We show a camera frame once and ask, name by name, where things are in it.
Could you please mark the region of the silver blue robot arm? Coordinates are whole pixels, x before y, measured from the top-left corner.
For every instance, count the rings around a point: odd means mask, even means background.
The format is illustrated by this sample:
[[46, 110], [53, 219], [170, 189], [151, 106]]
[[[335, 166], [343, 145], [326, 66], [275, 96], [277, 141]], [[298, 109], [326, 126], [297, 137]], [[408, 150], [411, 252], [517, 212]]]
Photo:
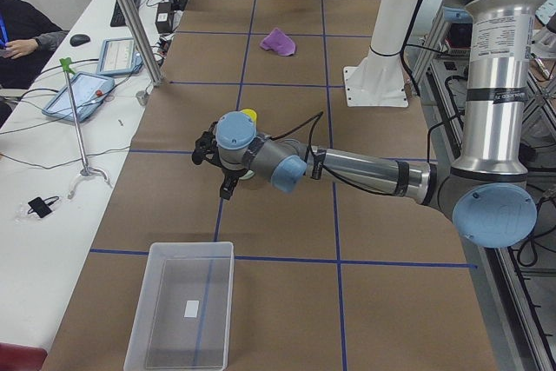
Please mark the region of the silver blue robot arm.
[[520, 162], [522, 117], [533, 23], [546, 0], [443, 0], [446, 18], [472, 23], [461, 151], [448, 167], [325, 149], [289, 134], [270, 136], [233, 111], [212, 124], [208, 160], [220, 167], [220, 194], [233, 195], [248, 172], [292, 191], [304, 177], [336, 181], [374, 195], [407, 197], [440, 211], [460, 236], [485, 248], [528, 237], [537, 206]]

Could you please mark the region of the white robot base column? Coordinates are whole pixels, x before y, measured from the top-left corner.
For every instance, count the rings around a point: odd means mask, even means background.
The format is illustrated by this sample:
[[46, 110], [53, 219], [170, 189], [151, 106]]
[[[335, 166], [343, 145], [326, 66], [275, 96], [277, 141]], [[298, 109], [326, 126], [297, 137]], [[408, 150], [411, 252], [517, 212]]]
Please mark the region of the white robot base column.
[[343, 69], [349, 107], [408, 106], [400, 54], [417, 3], [381, 0], [367, 56]]

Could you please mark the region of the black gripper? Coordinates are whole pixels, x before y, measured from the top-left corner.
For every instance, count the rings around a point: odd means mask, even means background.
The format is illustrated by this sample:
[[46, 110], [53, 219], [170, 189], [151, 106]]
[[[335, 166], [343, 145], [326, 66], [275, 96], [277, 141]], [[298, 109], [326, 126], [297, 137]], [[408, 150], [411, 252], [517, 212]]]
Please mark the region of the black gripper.
[[241, 163], [227, 162], [225, 160], [220, 160], [220, 164], [225, 173], [230, 175], [225, 175], [222, 181], [222, 185], [219, 190], [219, 195], [221, 199], [230, 200], [234, 194], [235, 187], [241, 180], [241, 177], [246, 174], [250, 169], [246, 169]]

